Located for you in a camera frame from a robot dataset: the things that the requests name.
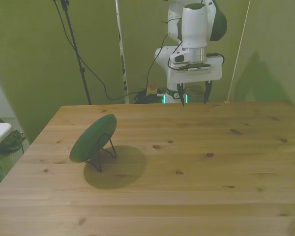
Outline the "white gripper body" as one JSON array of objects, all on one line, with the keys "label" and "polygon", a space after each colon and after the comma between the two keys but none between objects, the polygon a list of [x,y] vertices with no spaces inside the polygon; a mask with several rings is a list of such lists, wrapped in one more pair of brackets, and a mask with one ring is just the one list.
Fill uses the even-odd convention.
[{"label": "white gripper body", "polygon": [[223,57],[221,55],[208,57],[205,63],[209,66],[182,71],[169,69],[169,83],[186,84],[220,80],[222,78]]}]

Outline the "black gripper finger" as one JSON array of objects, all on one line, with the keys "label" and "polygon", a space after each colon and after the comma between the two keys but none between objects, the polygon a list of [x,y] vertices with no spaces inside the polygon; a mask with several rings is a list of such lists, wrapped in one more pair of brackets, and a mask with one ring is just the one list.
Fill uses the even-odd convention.
[{"label": "black gripper finger", "polygon": [[204,104],[206,104],[208,102],[210,93],[211,93],[211,89],[212,89],[212,81],[206,81],[205,83],[206,89],[205,89],[205,93],[204,93]]},{"label": "black gripper finger", "polygon": [[184,101],[184,94],[185,94],[185,88],[184,84],[177,84],[177,92],[179,94],[180,101],[182,105],[184,106],[185,101]]}]

